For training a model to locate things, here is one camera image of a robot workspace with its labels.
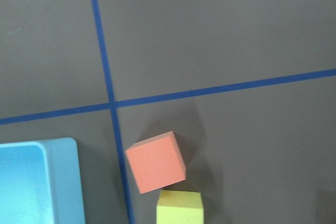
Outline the blue plastic bin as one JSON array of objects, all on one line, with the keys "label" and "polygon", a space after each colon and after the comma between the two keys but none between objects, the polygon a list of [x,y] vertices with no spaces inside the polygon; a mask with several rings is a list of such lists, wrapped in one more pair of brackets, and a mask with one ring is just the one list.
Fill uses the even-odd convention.
[{"label": "blue plastic bin", "polygon": [[1,144],[1,223],[85,223],[70,138]]}]

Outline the orange foam block left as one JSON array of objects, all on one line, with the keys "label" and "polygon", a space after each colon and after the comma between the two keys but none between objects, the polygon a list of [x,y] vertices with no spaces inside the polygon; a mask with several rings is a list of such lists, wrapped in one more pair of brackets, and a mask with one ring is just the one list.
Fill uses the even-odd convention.
[{"label": "orange foam block left", "polygon": [[186,180],[186,165],[172,131],[139,141],[125,154],[140,194]]}]

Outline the yellow-green foam block left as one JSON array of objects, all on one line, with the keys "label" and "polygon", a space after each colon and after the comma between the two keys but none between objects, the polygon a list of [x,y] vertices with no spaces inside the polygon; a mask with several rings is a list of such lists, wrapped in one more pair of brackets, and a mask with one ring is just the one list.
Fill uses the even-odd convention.
[{"label": "yellow-green foam block left", "polygon": [[204,206],[201,193],[161,190],[156,206],[157,224],[203,224]]}]

